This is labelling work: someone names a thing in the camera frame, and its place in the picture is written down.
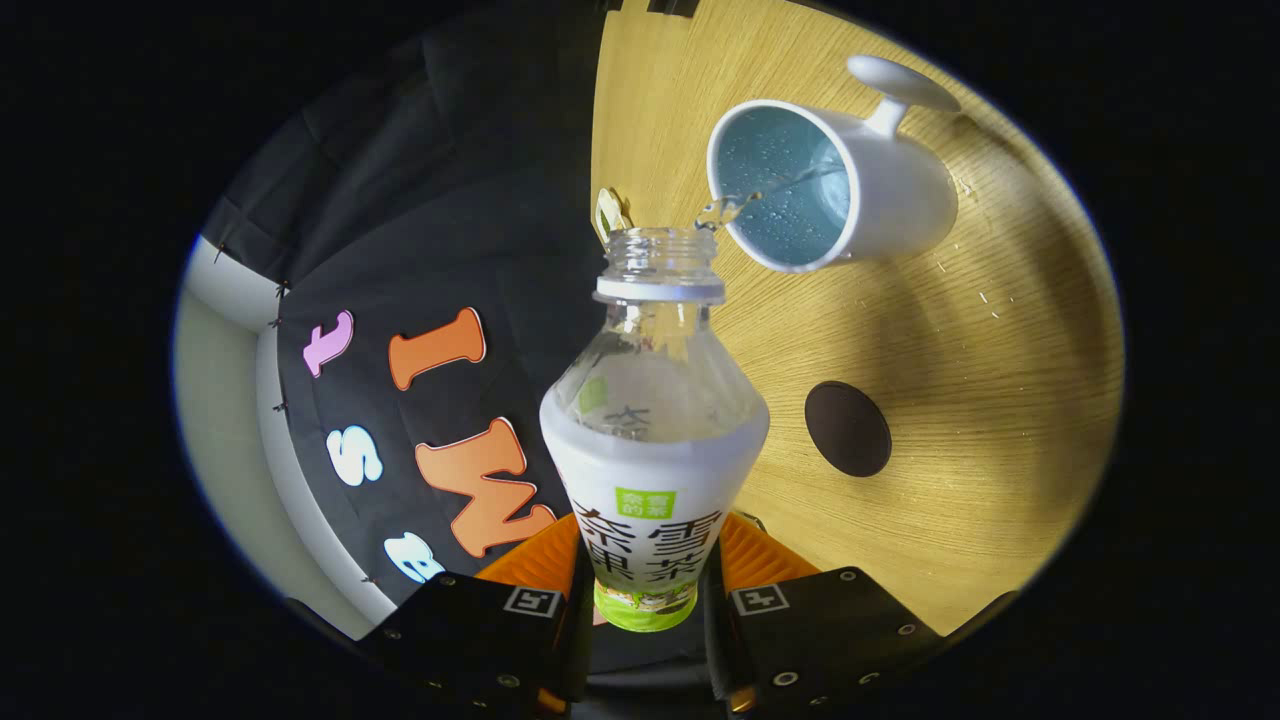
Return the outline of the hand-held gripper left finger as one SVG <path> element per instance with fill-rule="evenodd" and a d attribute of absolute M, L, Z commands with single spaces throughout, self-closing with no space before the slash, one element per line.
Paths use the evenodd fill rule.
<path fill-rule="evenodd" d="M 575 515 L 475 577 L 442 571 L 360 642 L 360 653 L 443 719 L 568 719 L 584 697 L 593 565 Z"/>

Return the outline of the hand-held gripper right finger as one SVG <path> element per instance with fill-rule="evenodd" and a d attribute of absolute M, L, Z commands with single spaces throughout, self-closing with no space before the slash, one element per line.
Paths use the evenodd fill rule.
<path fill-rule="evenodd" d="M 820 571 L 736 512 L 710 551 L 700 605 L 727 717 L 832 717 L 943 647 L 867 571 Z"/>

